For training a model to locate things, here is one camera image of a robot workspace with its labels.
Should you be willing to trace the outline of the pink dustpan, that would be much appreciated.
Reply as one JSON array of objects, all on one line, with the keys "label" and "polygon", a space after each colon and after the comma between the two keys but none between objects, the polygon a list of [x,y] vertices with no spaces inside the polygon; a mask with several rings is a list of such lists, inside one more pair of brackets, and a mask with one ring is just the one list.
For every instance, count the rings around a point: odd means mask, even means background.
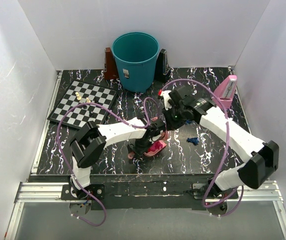
[{"label": "pink dustpan", "polygon": [[153,157],[154,155],[156,155],[157,153],[162,151],[166,146],[167,146],[167,144],[163,140],[159,140],[157,142],[154,142],[144,152],[139,153],[138,151],[134,150],[134,145],[133,144],[128,144],[127,145],[127,149],[128,149],[127,157],[128,157],[129,160],[132,160],[134,158],[139,158],[139,157],[142,157],[142,156]]}]

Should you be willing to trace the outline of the pink hand brush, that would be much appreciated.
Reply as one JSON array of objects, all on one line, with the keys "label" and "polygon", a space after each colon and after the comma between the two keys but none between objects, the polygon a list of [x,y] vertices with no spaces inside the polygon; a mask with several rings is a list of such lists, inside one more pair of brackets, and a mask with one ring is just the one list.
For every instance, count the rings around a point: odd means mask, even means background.
[{"label": "pink hand brush", "polygon": [[[158,119],[158,117],[156,116],[156,117],[154,117],[154,118],[152,118],[152,121],[154,122],[154,121],[156,121]],[[168,139],[168,132],[167,131],[165,131],[165,132],[163,132],[163,133],[161,133],[161,136],[159,137],[159,141],[160,140],[162,140],[162,141],[167,141],[167,139]]]}]

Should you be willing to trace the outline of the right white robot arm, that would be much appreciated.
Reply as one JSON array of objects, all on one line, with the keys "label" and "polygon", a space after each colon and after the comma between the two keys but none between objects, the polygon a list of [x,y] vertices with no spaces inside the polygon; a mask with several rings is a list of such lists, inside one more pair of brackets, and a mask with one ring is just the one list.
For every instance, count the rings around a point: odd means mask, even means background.
[{"label": "right white robot arm", "polygon": [[167,129],[180,128],[185,121],[194,121],[210,130],[227,148],[231,148],[243,162],[240,166],[220,171],[209,184],[209,194],[220,199],[227,190],[239,186],[258,189],[279,165],[279,145],[250,134],[226,117],[212,100],[196,99],[182,86],[175,90],[160,90],[164,101],[163,113]]}]

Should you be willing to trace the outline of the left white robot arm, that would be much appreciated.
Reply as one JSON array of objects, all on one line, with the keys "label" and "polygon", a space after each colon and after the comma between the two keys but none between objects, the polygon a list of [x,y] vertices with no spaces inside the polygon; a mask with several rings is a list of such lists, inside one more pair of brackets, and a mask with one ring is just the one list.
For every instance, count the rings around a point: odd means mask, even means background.
[{"label": "left white robot arm", "polygon": [[149,154],[153,145],[166,145],[166,125],[158,118],[152,119],[144,128],[146,120],[133,118],[129,124],[99,124],[92,121],[86,123],[70,141],[73,161],[73,173],[69,186],[73,197],[83,200],[89,195],[90,173],[92,166],[99,160],[105,148],[118,142],[135,140],[128,145],[128,158],[139,158]]}]

